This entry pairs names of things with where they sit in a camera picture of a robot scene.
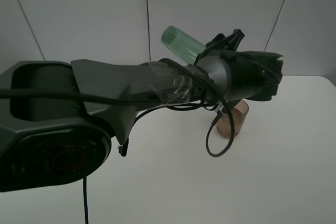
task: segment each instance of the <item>brown plastic cup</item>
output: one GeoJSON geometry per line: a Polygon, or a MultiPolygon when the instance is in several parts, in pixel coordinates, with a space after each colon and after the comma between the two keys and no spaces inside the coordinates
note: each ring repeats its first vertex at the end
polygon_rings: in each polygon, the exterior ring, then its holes
{"type": "MultiPolygon", "coordinates": [[[[235,136],[240,133],[240,129],[245,121],[248,112],[248,104],[241,100],[232,110],[233,121],[235,123],[235,136]]],[[[230,121],[227,114],[222,115],[216,124],[217,132],[224,138],[230,138],[230,121]]]]}

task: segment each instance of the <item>black wire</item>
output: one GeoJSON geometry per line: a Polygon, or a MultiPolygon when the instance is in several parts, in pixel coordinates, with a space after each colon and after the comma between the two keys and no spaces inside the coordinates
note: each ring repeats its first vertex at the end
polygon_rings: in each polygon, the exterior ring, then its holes
{"type": "Polygon", "coordinates": [[[170,59],[162,59],[160,60],[161,62],[164,62],[168,65],[174,66],[176,67],[178,70],[180,70],[181,72],[183,72],[184,74],[186,74],[187,76],[191,77],[194,81],[198,82],[198,84],[201,84],[205,89],[208,89],[210,92],[212,92],[214,94],[215,97],[217,97],[220,102],[222,103],[223,107],[224,107],[224,112],[227,113],[228,117],[229,117],[229,122],[230,122],[230,138],[229,138],[229,142],[227,143],[226,147],[220,151],[219,153],[213,153],[210,151],[209,148],[209,136],[210,136],[210,132],[212,130],[212,128],[214,127],[214,125],[216,125],[216,123],[218,122],[219,118],[220,118],[220,114],[218,114],[215,119],[212,121],[211,126],[209,128],[209,131],[207,133],[207,136],[205,138],[205,148],[206,151],[208,152],[208,154],[211,157],[220,157],[222,155],[224,155],[232,146],[233,140],[235,138],[235,124],[234,124],[234,120],[233,120],[233,116],[231,113],[231,110],[229,108],[229,106],[226,103],[226,100],[224,99],[224,94],[221,94],[220,92],[217,91],[217,88],[210,83],[209,81],[193,74],[192,72],[190,72],[189,70],[187,70],[186,68],[182,67],[180,64],[176,63],[173,60],[170,59]]]}
{"type": "Polygon", "coordinates": [[[213,106],[211,109],[207,109],[207,108],[205,108],[206,110],[209,110],[209,111],[214,111],[216,108],[218,108],[218,105],[219,104],[216,104],[215,106],[213,106]]]}
{"type": "Polygon", "coordinates": [[[83,94],[75,92],[61,92],[61,91],[51,91],[51,90],[36,90],[36,89],[0,89],[0,99],[6,98],[52,98],[52,99],[62,99],[62,100],[73,100],[82,102],[93,102],[100,104],[113,104],[113,105],[135,105],[150,103],[159,106],[162,102],[161,100],[118,100],[107,97],[100,97],[93,94],[83,94]]]}
{"type": "Polygon", "coordinates": [[[86,177],[83,178],[83,201],[84,201],[85,224],[89,224],[87,178],[86,177]]]}
{"type": "MultiPolygon", "coordinates": [[[[205,104],[203,105],[204,107],[207,107],[207,106],[212,106],[211,104],[205,104]]],[[[144,117],[145,115],[155,111],[155,110],[158,110],[158,109],[162,109],[162,108],[168,108],[170,110],[175,110],[175,111],[189,111],[189,110],[197,110],[200,108],[200,104],[197,104],[197,103],[188,103],[188,104],[184,104],[184,105],[176,105],[176,106],[161,106],[161,107],[156,107],[156,108],[153,108],[153,109],[149,109],[149,110],[146,110],[144,112],[142,112],[140,115],[138,115],[136,118],[135,118],[135,121],[133,123],[133,125],[135,125],[135,123],[140,120],[142,117],[144,117]]]]}

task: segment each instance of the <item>white tabletop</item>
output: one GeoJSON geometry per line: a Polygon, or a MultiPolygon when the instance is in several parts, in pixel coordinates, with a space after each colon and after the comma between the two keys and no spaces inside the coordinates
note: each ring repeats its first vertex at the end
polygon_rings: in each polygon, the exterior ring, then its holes
{"type": "MultiPolygon", "coordinates": [[[[335,102],[327,79],[284,77],[272,101],[248,101],[219,158],[204,143],[213,112],[153,112],[134,127],[127,157],[114,141],[89,176],[90,223],[334,224],[335,102]]],[[[210,142],[214,152],[226,144],[216,130],[210,142]]],[[[84,224],[81,182],[0,194],[0,220],[84,224]]]]}

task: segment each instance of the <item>green plastic cup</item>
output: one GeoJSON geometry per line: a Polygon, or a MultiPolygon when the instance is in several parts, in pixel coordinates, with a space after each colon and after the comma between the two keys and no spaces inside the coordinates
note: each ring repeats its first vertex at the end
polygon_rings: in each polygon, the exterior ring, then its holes
{"type": "Polygon", "coordinates": [[[194,64],[205,46],[180,29],[170,26],[162,34],[161,42],[187,64],[194,64]]]}

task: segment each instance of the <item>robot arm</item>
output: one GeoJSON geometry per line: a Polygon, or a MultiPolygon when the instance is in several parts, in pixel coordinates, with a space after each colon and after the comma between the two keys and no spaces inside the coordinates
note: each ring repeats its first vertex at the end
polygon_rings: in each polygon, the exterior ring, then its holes
{"type": "Polygon", "coordinates": [[[195,101],[216,105],[218,95],[232,107],[241,99],[270,100],[281,80],[280,55],[236,52],[242,39],[237,31],[216,36],[183,69],[167,59],[139,66],[75,60],[23,61],[5,71],[0,191],[82,179],[106,160],[114,136],[125,156],[140,111],[195,101]]]}

